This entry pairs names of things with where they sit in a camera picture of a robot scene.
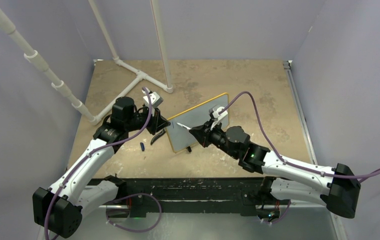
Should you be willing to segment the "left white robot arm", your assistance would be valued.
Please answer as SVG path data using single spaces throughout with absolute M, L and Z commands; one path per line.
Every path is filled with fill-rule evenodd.
M 137 108 L 131 97 L 116 99 L 112 113 L 106 116 L 96 130 L 93 139 L 80 158 L 48 188 L 38 188 L 32 197 L 34 221 L 44 228 L 44 236 L 69 238 L 78 229 L 84 217 L 99 206 L 112 202 L 119 205 L 140 194 L 126 189 L 126 182 L 108 176 L 97 186 L 86 189 L 100 167 L 132 137 L 130 132 L 140 134 L 147 130 L 155 135 L 170 123 L 161 116 L 158 106 L 163 99 L 155 92 L 143 97 L 144 104 Z

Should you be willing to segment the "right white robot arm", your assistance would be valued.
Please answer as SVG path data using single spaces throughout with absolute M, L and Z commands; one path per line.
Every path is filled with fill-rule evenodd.
M 335 167 L 305 163 L 279 156 L 269 148 L 253 143 L 240 126 L 223 131 L 197 126 L 188 132 L 204 148 L 215 145 L 248 172 L 273 175 L 272 184 L 259 189 L 264 203 L 279 200 L 301 200 L 325 206 L 330 212 L 344 218 L 354 218 L 361 184 L 350 167 L 339 163 Z

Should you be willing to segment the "yellow framed whiteboard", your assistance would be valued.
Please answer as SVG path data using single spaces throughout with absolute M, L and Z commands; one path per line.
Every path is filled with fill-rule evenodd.
M 200 103 L 188 110 L 185 110 L 168 119 L 170 125 L 166 127 L 172 152 L 178 153 L 186 150 L 187 147 L 198 145 L 197 140 L 188 130 L 178 124 L 185 125 L 189 128 L 203 125 L 210 120 L 209 110 L 215 106 L 227 106 L 229 104 L 229 94 L 222 93 L 203 103 Z

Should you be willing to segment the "white marker pen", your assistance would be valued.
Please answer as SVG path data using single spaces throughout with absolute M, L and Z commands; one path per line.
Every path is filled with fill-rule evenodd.
M 190 129 L 192 129 L 191 127 L 186 126 L 186 125 L 184 125 L 184 124 L 182 124 L 182 123 L 179 123 L 179 122 L 177 122 L 176 124 L 177 124 L 178 126 L 184 128 L 184 129 L 186 129 L 186 130 L 190 130 Z

